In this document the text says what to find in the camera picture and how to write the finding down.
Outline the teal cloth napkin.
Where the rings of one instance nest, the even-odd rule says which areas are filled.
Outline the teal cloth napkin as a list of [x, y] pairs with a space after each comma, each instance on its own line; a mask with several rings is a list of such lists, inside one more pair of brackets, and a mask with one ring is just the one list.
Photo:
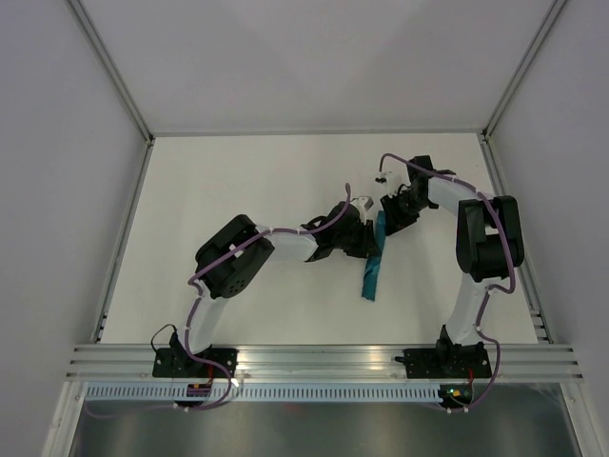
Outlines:
[[385, 212], [380, 210], [377, 214], [375, 225], [375, 243], [379, 253], [366, 260], [363, 271], [363, 286], [361, 296], [369, 302], [374, 302], [376, 300], [378, 278], [385, 244], [385, 228]]

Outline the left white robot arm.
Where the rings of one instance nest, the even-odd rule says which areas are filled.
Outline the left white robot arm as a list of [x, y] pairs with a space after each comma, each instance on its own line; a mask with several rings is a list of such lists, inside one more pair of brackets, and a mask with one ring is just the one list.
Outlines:
[[172, 325], [168, 348], [154, 348], [155, 366], [196, 377], [206, 370], [210, 338], [228, 300], [243, 292], [269, 261], [313, 263], [336, 250], [368, 259], [380, 254], [368, 212], [370, 196], [343, 201], [327, 215], [297, 228], [269, 228], [248, 216], [233, 217], [195, 254], [196, 269], [188, 283], [197, 296], [182, 330]]

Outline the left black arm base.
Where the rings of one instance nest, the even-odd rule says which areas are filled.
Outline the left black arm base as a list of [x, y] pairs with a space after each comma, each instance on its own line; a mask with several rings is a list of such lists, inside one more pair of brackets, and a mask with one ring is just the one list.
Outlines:
[[183, 350], [159, 348], [152, 369], [153, 378], [219, 378], [226, 379], [235, 374], [238, 365], [236, 348], [209, 348], [197, 354], [214, 364], [202, 363], [188, 357]]

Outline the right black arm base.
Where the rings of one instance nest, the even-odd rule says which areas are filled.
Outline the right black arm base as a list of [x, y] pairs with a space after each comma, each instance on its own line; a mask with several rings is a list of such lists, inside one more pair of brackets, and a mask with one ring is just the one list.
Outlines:
[[490, 379], [492, 369], [484, 348], [441, 352], [436, 348], [405, 349], [394, 361], [401, 364], [408, 379]]

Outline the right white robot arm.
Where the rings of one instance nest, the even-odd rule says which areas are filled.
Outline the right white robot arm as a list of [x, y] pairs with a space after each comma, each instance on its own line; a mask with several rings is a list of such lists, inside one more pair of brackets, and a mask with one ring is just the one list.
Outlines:
[[492, 292], [514, 292], [516, 269], [524, 260], [518, 202], [509, 195], [488, 196], [455, 172], [435, 169], [427, 155], [404, 164], [406, 179], [385, 169], [376, 179], [385, 191], [384, 233], [391, 236], [414, 225], [424, 209], [445, 209], [457, 220], [456, 259], [462, 281], [435, 346], [407, 350], [399, 360], [413, 378], [457, 378], [468, 369], [487, 378], [483, 316]]

